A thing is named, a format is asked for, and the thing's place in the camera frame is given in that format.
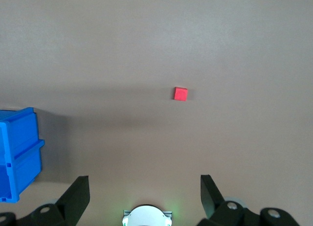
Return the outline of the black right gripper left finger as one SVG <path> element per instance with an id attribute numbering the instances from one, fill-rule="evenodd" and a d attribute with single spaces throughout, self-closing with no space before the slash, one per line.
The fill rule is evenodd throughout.
<path id="1" fill-rule="evenodd" d="M 75 226 L 90 202 L 89 177 L 79 176 L 55 202 L 39 206 L 30 214 L 16 218 L 2 212 L 2 226 Z"/>

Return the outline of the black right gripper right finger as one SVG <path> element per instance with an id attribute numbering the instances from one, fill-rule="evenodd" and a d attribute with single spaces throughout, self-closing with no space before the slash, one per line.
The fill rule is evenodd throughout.
<path id="1" fill-rule="evenodd" d="M 297 226 L 299 223 L 288 212 L 279 208 L 263 208 L 253 213 L 235 201 L 222 196 L 210 175 L 201 175 L 201 203 L 206 218 L 200 226 Z"/>

